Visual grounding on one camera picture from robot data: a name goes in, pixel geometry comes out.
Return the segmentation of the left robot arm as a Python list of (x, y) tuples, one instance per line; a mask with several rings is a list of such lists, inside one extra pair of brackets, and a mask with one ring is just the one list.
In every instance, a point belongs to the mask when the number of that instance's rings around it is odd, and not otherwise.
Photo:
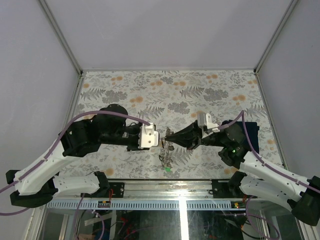
[(60, 132), (52, 146), (22, 170), (9, 170), (5, 176), (13, 206), (37, 208), (53, 198), (84, 196), (103, 198), (111, 195), (110, 183), (104, 172), (93, 171), (85, 176), (65, 177), (59, 172), (88, 154), (95, 153), (101, 145), (125, 146), (127, 151), (147, 151), (156, 147), (160, 134), (152, 122), (132, 117), (127, 110), (110, 104), (98, 111), (74, 117)]

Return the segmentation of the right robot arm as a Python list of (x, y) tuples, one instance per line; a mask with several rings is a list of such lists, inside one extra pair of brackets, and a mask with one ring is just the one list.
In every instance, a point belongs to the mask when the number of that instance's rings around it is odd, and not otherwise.
[(165, 140), (188, 150), (198, 146), (220, 147), (221, 160), (237, 169), (227, 183), (231, 196), (258, 197), (284, 207), (305, 224), (318, 224), (319, 177), (301, 176), (263, 159), (253, 148), (247, 130), (235, 121), (221, 126), (195, 121), (167, 135)]

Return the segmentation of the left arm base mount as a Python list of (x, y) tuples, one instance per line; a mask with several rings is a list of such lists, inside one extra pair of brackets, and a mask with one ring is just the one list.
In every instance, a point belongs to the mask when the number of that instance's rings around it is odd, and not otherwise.
[(106, 186), (100, 187), (94, 193), (84, 193), (85, 198), (123, 198), (125, 192), (124, 182), (109, 182)]

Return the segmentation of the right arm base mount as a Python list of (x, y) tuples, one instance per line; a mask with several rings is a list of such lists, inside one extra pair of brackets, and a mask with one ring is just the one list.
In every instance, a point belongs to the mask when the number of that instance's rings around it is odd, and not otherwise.
[(250, 197), (240, 190), (241, 182), (239, 180), (211, 180), (212, 195), (215, 199), (243, 199)]

